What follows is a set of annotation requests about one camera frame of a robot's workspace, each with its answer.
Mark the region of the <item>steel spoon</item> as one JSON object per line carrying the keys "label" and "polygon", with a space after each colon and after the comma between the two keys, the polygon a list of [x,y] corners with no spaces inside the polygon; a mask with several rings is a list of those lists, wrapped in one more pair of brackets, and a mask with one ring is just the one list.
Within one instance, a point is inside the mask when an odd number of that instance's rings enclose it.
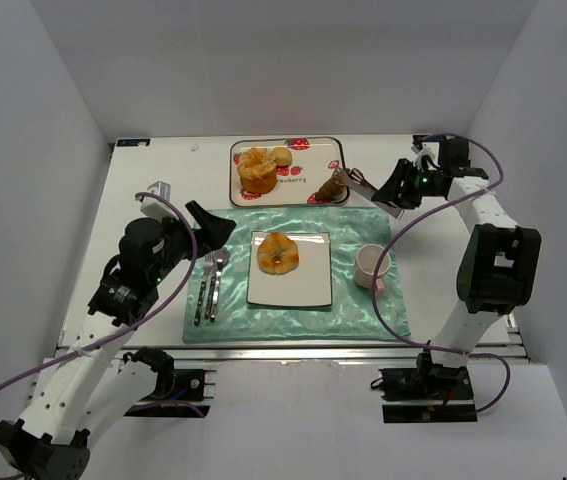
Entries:
{"label": "steel spoon", "polygon": [[226,247],[216,251],[214,254],[215,265],[205,310],[205,318],[211,323],[216,321],[222,273],[229,259],[230,254]]}

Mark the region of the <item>steel fork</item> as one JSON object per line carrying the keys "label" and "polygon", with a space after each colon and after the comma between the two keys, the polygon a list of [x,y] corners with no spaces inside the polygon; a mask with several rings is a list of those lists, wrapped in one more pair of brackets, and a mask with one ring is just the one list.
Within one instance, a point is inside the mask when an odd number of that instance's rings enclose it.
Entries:
{"label": "steel fork", "polygon": [[213,256],[213,253],[210,252],[210,253],[206,254],[205,257],[204,257],[203,275],[202,275],[202,279],[201,279],[201,283],[200,283],[200,288],[199,288],[199,293],[198,293],[198,298],[197,298],[197,304],[196,304],[196,309],[195,309],[195,315],[194,315],[194,325],[195,326],[198,326],[200,324],[201,314],[202,314],[202,310],[203,310],[203,300],[204,300],[204,296],[205,296],[205,293],[206,293],[206,290],[207,290],[207,283],[208,283],[213,265],[214,265],[214,256]]}

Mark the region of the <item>aluminium table edge rail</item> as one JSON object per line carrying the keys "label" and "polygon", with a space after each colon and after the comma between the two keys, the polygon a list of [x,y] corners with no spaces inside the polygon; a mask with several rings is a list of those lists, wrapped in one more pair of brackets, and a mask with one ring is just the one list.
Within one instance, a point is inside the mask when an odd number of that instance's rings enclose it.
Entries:
{"label": "aluminium table edge rail", "polygon": [[268,345],[154,346],[170,355],[176,364],[220,365],[233,362],[393,362],[413,361],[423,350],[398,342],[354,343],[274,343]]}

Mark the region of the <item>pink ceramic mug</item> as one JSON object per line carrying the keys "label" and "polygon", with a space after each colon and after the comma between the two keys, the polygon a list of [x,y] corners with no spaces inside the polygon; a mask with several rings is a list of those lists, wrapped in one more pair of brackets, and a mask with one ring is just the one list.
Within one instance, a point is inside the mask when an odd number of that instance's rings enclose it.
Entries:
{"label": "pink ceramic mug", "polygon": [[364,245],[356,254],[354,263],[354,282],[357,286],[372,290],[378,294],[385,290],[384,278],[390,271],[392,260],[383,247],[375,244]]}

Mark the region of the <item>steel serving tongs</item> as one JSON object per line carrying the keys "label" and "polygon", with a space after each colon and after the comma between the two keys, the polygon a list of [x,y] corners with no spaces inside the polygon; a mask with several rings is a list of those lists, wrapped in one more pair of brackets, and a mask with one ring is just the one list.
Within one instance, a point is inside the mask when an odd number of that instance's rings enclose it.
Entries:
{"label": "steel serving tongs", "polygon": [[332,177],[376,207],[387,212],[391,217],[399,220],[403,216],[404,210],[393,203],[372,199],[378,189],[365,179],[360,170],[339,167],[334,170]]}

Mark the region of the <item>steel table knife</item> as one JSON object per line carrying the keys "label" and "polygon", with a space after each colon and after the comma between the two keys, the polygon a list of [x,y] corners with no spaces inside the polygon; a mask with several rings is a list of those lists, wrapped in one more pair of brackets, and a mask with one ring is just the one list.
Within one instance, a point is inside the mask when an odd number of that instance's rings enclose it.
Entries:
{"label": "steel table knife", "polygon": [[212,303],[211,303],[210,312],[209,312],[210,313],[209,319],[210,319],[210,322],[212,322],[212,323],[214,323],[216,321],[216,317],[217,317],[217,309],[218,309],[218,300],[219,300],[221,279],[222,279],[222,271],[221,271],[221,269],[217,269],[216,275],[215,275],[214,288],[213,288],[213,292],[212,292]]}

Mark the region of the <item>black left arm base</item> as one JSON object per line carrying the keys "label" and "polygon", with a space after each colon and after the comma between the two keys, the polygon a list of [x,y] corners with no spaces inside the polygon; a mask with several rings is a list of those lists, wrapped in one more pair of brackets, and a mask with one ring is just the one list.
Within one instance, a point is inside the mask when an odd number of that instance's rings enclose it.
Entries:
{"label": "black left arm base", "polygon": [[126,417],[206,418],[215,397],[217,371],[195,368],[177,362],[165,351],[143,348],[126,352],[118,372],[131,362],[149,365],[155,377],[152,392],[134,404]]}

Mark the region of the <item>glazed ring bread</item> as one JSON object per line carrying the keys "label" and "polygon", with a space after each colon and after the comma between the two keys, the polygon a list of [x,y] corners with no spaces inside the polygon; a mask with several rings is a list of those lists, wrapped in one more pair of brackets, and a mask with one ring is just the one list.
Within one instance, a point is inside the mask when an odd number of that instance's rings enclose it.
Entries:
{"label": "glazed ring bread", "polygon": [[268,234],[257,249],[261,271],[270,275],[285,275],[295,270],[300,261],[297,244],[281,232]]}

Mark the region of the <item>tall orange muffin bread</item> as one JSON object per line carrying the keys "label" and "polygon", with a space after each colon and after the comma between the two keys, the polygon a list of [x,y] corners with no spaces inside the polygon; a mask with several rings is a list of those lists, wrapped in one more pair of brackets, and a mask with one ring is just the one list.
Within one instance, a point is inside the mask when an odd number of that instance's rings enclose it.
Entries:
{"label": "tall orange muffin bread", "polygon": [[239,156],[237,172],[244,190],[252,194],[267,194],[277,183],[277,164],[267,148],[250,148]]}

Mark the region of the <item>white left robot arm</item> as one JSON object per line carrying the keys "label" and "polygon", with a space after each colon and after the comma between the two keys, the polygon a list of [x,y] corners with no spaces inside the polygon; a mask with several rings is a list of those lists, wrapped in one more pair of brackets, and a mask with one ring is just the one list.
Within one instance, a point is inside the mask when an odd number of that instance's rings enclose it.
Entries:
{"label": "white left robot arm", "polygon": [[221,249],[236,227],[190,201],[186,208],[198,224],[191,228],[168,201],[155,194],[138,198],[148,204],[125,227],[67,357],[17,420],[0,422],[0,452],[31,479],[80,478],[106,430],[139,401],[169,393],[174,360],[155,348],[141,348],[112,380],[101,380],[148,318],[159,284],[181,261],[194,263]]}

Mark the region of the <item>brown chocolate croissant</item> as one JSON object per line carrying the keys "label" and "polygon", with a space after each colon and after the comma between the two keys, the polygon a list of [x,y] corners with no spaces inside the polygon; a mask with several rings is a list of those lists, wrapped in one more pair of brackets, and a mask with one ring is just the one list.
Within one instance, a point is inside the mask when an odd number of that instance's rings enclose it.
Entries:
{"label": "brown chocolate croissant", "polygon": [[318,189],[315,199],[319,202],[335,202],[344,195],[346,187],[342,170],[335,169],[330,178]]}

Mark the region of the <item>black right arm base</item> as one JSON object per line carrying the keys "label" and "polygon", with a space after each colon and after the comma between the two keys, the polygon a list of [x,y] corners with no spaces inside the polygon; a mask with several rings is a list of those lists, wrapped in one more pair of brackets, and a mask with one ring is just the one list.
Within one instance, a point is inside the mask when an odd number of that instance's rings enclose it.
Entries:
{"label": "black right arm base", "polygon": [[468,370],[452,376],[422,373],[414,368],[387,368],[370,382],[381,394],[385,424],[476,422],[476,404]]}

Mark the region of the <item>small round bun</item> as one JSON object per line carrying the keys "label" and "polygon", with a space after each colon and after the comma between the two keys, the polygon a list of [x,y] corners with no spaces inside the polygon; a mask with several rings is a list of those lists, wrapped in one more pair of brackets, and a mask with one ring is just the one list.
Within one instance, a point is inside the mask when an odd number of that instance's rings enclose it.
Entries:
{"label": "small round bun", "polygon": [[289,166],[292,164],[292,153],[286,147],[278,146],[273,148],[272,155],[277,166]]}

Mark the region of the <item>green satin placemat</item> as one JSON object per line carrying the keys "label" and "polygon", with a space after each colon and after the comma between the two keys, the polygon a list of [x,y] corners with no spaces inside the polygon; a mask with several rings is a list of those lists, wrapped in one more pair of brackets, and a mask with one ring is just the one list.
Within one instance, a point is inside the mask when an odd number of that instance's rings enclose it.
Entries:
{"label": "green satin placemat", "polygon": [[[392,340],[410,333],[398,264],[384,278],[382,294],[354,282],[358,251],[368,244],[385,247],[391,239],[390,217],[377,208],[310,206],[292,208],[234,208],[215,211],[237,226],[226,248],[230,259],[223,269],[217,317],[200,324],[194,315],[203,275],[198,260],[183,294],[182,340],[186,344],[279,340]],[[323,308],[276,308],[247,302],[251,237],[254,232],[321,233],[330,237],[333,302]]]}

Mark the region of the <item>strawberry print tray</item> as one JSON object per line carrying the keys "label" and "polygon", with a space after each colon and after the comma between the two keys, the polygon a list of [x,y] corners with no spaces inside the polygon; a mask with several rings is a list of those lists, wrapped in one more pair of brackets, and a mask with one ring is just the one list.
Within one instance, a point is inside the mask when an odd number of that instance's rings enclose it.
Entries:
{"label": "strawberry print tray", "polygon": [[[289,165],[277,168],[277,184],[269,193],[256,193],[241,185],[238,165],[241,156],[252,148],[290,152]],[[278,207],[305,205],[343,205],[350,196],[344,187],[333,198],[317,200],[315,194],[337,168],[345,166],[341,143],[333,137],[292,137],[236,142],[230,150],[229,199],[234,207]]]}

